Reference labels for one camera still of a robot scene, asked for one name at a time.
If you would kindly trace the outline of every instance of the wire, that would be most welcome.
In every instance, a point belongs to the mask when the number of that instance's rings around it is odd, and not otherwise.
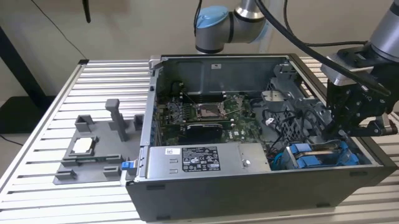
[[[195,11],[195,17],[194,17],[194,36],[198,32],[198,21],[199,21],[199,15],[201,15],[201,6],[202,6],[202,0],[199,0],[199,6],[198,10]]]
[[[18,144],[18,145],[21,145],[21,146],[25,146],[23,144],[18,143],[17,141],[13,141],[13,140],[7,139],[2,134],[0,134],[0,137],[2,137],[6,141],[9,141],[9,142],[11,142],[11,143],[14,143],[14,144]]]
[[[295,35],[293,32],[293,29],[290,27],[290,23],[289,23],[287,6],[289,6],[289,0],[285,0],[285,9],[283,9],[285,24],[286,24],[287,30],[291,32],[293,35]],[[345,42],[333,42],[333,43],[306,43],[305,42],[305,44],[309,47],[331,47],[331,46],[354,45],[354,44],[365,45],[366,43],[367,43],[367,41],[345,41]]]
[[[351,78],[355,82],[365,85],[369,89],[377,91],[384,96],[389,96],[392,91],[388,90],[384,85],[381,85],[374,79],[369,79],[367,77],[361,77],[345,67],[342,67],[337,62],[330,60],[327,57],[321,55],[314,49],[311,49],[298,38],[293,35],[293,33],[286,29],[286,27],[281,24],[277,20],[274,15],[270,13],[269,9],[266,8],[262,0],[255,0],[257,5],[261,9],[262,14],[265,15],[269,22],[274,25],[277,30],[283,34],[283,36],[290,40],[290,42],[314,59],[317,59],[322,64],[327,65],[331,69],[338,71],[346,77]]]
[[[65,39],[70,42],[70,44],[75,47],[75,49],[79,51],[79,53],[82,54],[83,58],[87,59],[86,55],[82,53],[82,51],[79,50],[79,48],[75,46],[75,44],[69,40],[66,34],[63,33],[63,31],[61,30],[61,28],[58,27],[58,25],[55,24],[55,22],[51,20],[51,18],[49,17],[49,15],[43,12],[42,8],[39,7],[39,5],[37,4],[37,2],[34,0],[31,0],[31,2],[35,4],[35,6],[38,7],[38,9],[41,10],[41,12],[43,13],[43,15],[49,18],[50,22],[53,23],[53,25],[55,25],[55,27],[58,28],[58,30],[61,31],[62,35],[65,36]]]

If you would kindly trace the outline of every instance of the blue plastic tab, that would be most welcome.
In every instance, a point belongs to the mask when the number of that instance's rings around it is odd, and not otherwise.
[[[314,155],[301,157],[297,160],[297,162],[298,162],[299,168],[309,168],[311,166],[321,165],[321,161],[318,160],[318,158]]]
[[[130,161],[130,162],[123,162],[121,168],[122,170],[134,170],[137,167],[135,167],[135,161]]]
[[[122,170],[127,170],[130,168],[130,166],[131,166],[130,162],[123,162],[121,168],[122,168]]]
[[[293,154],[298,153],[298,152],[311,152],[311,146],[310,144],[306,143],[299,143],[299,144],[293,144],[293,146],[290,147]]]
[[[225,6],[210,6],[199,12],[198,29],[209,28],[221,23],[229,16],[229,9]]]

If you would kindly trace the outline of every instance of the metal table slat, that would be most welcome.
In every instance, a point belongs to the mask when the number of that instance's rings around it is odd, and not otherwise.
[[[321,63],[310,57],[303,57],[303,61],[326,84]],[[110,112],[103,108],[109,98],[121,99],[122,113],[127,118],[145,111],[149,88],[133,86],[149,86],[147,64],[149,61],[90,61],[78,69],[81,74],[75,74],[66,84],[57,110],[42,123],[37,138],[27,142],[26,156],[14,161],[19,165],[0,193],[2,224],[143,223],[121,182],[55,185],[53,180],[74,135],[77,116],[91,114],[94,120],[111,120]],[[398,117],[392,116],[392,119],[399,122]],[[399,163],[398,136],[374,139]],[[392,224],[399,221],[398,201],[399,172],[396,172],[378,186],[359,189],[337,208],[210,217],[194,219],[191,223]]]

